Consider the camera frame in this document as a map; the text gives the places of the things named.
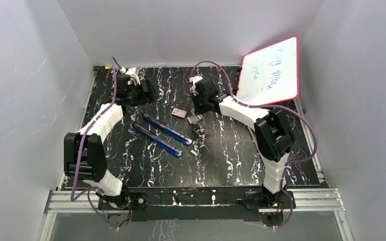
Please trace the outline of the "red white staple box sleeve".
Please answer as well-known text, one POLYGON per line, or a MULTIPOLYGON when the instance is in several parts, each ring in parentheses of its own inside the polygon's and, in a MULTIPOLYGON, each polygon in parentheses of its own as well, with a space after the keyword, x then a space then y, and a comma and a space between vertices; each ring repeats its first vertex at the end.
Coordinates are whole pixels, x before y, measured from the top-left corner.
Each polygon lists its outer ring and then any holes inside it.
POLYGON ((178 118, 185 118, 187 115, 187 112, 185 110, 174 108, 171 112, 171 114, 178 118))

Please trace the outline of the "blue stapler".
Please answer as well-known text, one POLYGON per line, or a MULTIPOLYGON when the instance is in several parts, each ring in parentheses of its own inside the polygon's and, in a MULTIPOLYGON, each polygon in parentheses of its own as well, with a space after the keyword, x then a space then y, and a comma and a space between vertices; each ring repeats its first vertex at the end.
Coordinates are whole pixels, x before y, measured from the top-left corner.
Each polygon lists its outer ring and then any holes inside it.
POLYGON ((167 150, 169 153, 171 153, 175 157, 180 158, 183 155, 183 151, 181 149, 175 147, 174 145, 172 145, 172 144, 168 143, 167 141, 163 140, 162 138, 160 138, 156 134, 154 134, 154 133, 150 132, 149 130, 145 129, 139 123, 133 122, 132 123, 132 127, 135 130, 139 131, 141 134, 143 134, 143 135, 147 136, 148 138, 152 139, 154 141, 154 143, 156 143, 157 145, 159 145, 163 149, 167 150))
POLYGON ((156 127, 162 129, 166 134, 172 136, 179 142, 183 143, 186 146, 192 145, 192 139, 188 136, 180 133, 179 131, 175 130, 174 128, 170 127, 168 124, 152 117, 151 115, 147 113, 142 113, 142 117, 147 120, 149 123, 155 125, 156 127))

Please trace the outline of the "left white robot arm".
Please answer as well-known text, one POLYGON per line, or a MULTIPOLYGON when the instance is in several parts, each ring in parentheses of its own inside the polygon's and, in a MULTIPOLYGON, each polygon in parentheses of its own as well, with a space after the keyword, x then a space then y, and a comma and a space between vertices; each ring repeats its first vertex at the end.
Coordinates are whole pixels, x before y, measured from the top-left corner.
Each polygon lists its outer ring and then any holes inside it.
POLYGON ((63 141, 64 174, 76 186, 80 180, 94 187, 99 194, 111 197, 118 209, 126 208, 130 195, 124 192, 123 181, 108 170, 104 141, 124 117, 125 107, 153 103, 156 91, 150 79, 133 74, 114 77, 114 93, 101 105, 92 119, 75 133, 67 133, 63 141))

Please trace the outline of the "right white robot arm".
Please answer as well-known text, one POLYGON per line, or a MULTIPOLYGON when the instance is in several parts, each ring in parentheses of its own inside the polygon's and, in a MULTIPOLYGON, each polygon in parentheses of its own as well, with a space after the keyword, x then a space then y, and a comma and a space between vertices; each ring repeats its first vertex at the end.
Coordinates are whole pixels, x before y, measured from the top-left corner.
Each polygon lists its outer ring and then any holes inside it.
POLYGON ((263 202, 275 208, 283 201, 282 179, 295 137, 280 109, 251 108, 226 93, 220 92, 213 81, 195 76, 189 79, 195 114, 215 112, 231 117, 254 130, 256 145, 263 156, 265 176, 263 202))

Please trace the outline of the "staple box tray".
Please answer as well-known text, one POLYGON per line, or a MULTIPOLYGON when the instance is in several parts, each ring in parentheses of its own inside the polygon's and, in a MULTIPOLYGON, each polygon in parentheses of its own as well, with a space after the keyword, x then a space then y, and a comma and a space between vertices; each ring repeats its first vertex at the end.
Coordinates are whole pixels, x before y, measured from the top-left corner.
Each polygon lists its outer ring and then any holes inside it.
POLYGON ((187 117, 187 121, 190 125, 194 125, 194 124, 200 122, 202 119, 203 119, 203 116, 200 114, 187 117))

